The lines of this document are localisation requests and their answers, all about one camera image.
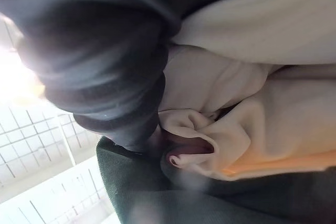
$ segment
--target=beige hoodie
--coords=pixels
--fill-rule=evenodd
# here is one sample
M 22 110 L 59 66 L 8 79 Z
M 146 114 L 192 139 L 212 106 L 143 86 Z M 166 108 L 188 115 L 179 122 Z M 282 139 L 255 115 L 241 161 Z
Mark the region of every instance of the beige hoodie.
M 175 41 L 207 50 L 171 49 L 160 121 L 214 152 L 172 163 L 222 180 L 336 165 L 336 64 L 259 64 L 336 63 L 334 17 L 334 0 L 224 0 L 188 18 Z
M 222 0 L 188 17 L 174 38 L 245 62 L 336 63 L 335 0 Z

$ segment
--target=white ceiling tile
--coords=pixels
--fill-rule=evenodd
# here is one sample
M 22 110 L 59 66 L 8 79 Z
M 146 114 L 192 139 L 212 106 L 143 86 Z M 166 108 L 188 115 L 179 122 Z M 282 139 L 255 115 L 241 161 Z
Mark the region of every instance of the white ceiling tile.
M 9 162 L 18 158 L 11 145 L 0 147 L 0 154 L 4 158 L 5 162 Z
M 9 141 L 11 141 L 12 143 L 24 138 L 21 133 L 21 130 L 15 130 L 15 131 L 8 132 L 7 137 Z
M 33 125 L 22 128 L 21 132 L 23 133 L 24 137 L 30 137 L 37 134 Z
M 7 163 L 15 177 L 22 177 L 27 174 L 27 171 L 19 159 L 12 160 Z
M 42 143 L 44 144 L 44 146 L 54 144 L 54 138 L 53 138 L 50 131 L 39 134 L 39 137 L 40 137 Z
M 17 155 L 19 155 L 20 157 L 31 152 L 25 140 L 14 143 L 13 147 L 16 150 Z
M 10 141 L 9 141 L 8 137 L 6 136 L 6 134 L 0 135 L 0 147 L 4 146 L 4 145 L 7 145 L 7 144 L 10 144 Z
M 14 118 L 20 127 L 32 124 L 26 110 L 22 108 L 11 108 Z
M 34 126 L 35 126 L 37 133 L 41 133 L 41 132 L 49 130 L 49 127 L 46 122 L 36 123 L 34 124 Z
M 0 180 L 3 184 L 13 180 L 13 174 L 8 169 L 7 165 L 0 165 Z
M 63 129 L 63 131 L 64 131 L 64 134 L 65 134 L 66 138 L 75 135 L 74 128 L 72 127 L 71 124 L 63 125 L 63 126 L 62 126 L 62 129 Z
M 42 142 L 38 136 L 31 136 L 26 139 L 32 151 L 36 151 L 43 147 Z
M 21 157 L 21 161 L 29 173 L 34 172 L 39 168 L 33 154 L 28 154 Z
M 18 125 L 8 107 L 0 107 L 0 124 L 5 132 L 18 129 Z
M 29 116 L 30 116 L 33 123 L 40 122 L 40 121 L 44 120 L 44 117 L 43 117 L 43 114 L 42 114 L 41 110 L 33 108 L 33 109 L 28 109 L 27 111 L 28 111 Z

